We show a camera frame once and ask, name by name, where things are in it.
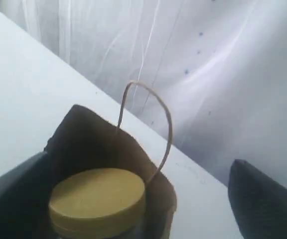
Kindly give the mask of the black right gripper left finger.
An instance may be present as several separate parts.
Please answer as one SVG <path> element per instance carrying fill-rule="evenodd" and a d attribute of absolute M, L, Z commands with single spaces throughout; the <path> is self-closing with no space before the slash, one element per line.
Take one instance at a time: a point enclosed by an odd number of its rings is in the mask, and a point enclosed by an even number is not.
<path fill-rule="evenodd" d="M 0 177 L 0 239 L 54 239 L 52 161 L 40 152 Z"/>

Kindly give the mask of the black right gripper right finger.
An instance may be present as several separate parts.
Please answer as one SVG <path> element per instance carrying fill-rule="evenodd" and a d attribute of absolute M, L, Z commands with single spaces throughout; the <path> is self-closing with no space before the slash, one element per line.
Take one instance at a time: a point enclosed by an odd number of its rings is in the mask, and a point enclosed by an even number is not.
<path fill-rule="evenodd" d="M 287 188 L 245 160 L 231 165 L 228 198 L 245 239 L 287 239 Z"/>

